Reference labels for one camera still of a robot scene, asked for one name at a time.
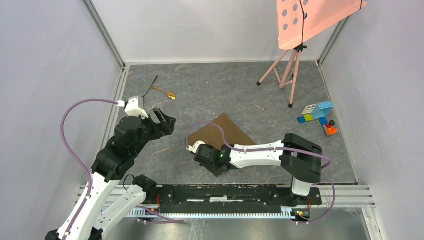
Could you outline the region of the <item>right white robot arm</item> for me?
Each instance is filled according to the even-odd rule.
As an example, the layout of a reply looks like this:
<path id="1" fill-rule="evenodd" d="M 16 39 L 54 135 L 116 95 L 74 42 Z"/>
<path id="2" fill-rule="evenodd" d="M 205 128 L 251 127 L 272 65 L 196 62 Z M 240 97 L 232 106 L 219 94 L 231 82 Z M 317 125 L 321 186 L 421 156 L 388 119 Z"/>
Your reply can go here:
<path id="1" fill-rule="evenodd" d="M 229 170 L 247 167 L 281 167 L 292 176 L 288 196 L 295 204 L 306 201 L 312 185 L 321 181 L 322 147 L 293 133 L 287 133 L 283 140 L 272 143 L 224 144 L 220 149 L 196 141 L 187 150 L 200 166 L 216 177 Z"/>

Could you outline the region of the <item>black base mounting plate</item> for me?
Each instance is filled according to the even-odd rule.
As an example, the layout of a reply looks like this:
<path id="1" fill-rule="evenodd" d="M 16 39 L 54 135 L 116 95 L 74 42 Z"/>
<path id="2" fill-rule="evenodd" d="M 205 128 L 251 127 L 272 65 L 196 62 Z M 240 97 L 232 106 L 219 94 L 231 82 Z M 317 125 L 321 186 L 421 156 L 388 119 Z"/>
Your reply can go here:
<path id="1" fill-rule="evenodd" d="M 151 186 L 129 199 L 137 205 L 158 205 L 161 214 L 276 214 L 281 208 L 323 203 L 317 187 L 300 196 L 284 184 L 166 184 Z"/>

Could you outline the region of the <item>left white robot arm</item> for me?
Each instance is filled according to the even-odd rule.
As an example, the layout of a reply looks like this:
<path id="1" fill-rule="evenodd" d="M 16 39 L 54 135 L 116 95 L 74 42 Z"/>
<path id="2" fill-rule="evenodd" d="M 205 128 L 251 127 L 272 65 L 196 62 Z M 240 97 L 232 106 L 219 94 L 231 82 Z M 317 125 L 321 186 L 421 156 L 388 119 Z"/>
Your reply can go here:
<path id="1" fill-rule="evenodd" d="M 49 231 L 45 239 L 104 240 L 108 231 L 138 204 L 151 204 L 156 200 L 156 183 L 141 175 L 140 181 L 106 211 L 101 211 L 147 143 L 171 135 L 177 121 L 159 108 L 153 109 L 158 123 L 139 107 L 125 112 L 127 116 L 120 120 L 113 136 L 97 154 L 87 185 L 71 214 L 59 229 Z"/>

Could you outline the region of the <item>pink music stand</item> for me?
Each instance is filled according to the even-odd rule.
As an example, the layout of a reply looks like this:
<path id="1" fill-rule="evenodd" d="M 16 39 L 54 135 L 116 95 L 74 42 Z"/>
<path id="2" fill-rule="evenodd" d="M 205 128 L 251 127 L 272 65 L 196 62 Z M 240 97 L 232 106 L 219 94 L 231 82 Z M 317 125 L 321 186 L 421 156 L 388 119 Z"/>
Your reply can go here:
<path id="1" fill-rule="evenodd" d="M 291 85 L 288 107 L 292 108 L 306 42 L 367 5 L 365 0 L 278 0 L 278 47 L 283 53 L 256 85 L 274 72 L 281 89 Z"/>

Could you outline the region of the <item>colourful toy block structure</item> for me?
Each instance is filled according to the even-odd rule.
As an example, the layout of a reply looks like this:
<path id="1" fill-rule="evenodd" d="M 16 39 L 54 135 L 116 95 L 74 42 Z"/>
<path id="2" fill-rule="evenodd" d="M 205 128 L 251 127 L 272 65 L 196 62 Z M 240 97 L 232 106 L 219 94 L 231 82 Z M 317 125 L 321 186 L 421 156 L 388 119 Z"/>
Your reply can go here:
<path id="1" fill-rule="evenodd" d="M 301 116 L 296 118 L 297 122 L 299 124 L 304 124 L 318 120 L 324 134 L 327 137 L 333 136 L 338 132 L 335 128 L 336 122 L 334 120 L 327 119 L 327 115 L 333 108 L 334 104 L 331 101 L 308 105 L 302 111 Z"/>

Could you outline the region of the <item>gold spoon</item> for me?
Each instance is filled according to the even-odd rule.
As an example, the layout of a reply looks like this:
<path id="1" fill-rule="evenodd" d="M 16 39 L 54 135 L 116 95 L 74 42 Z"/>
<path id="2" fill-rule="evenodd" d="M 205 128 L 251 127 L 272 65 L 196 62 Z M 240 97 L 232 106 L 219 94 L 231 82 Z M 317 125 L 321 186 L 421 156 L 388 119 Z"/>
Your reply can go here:
<path id="1" fill-rule="evenodd" d="M 159 87 L 157 87 L 157 86 L 152 86 L 152 89 L 157 90 L 157 91 L 159 91 L 159 92 L 162 92 L 162 93 L 166 94 L 166 95 L 167 95 L 167 97 L 168 97 L 169 99 L 171 99 L 171 100 L 175 100 L 175 99 L 177 98 L 176 94 L 175 94 L 175 93 L 173 93 L 173 92 L 171 92 L 171 91 L 165 91 L 165 90 L 162 90 L 161 88 L 159 88 Z"/>

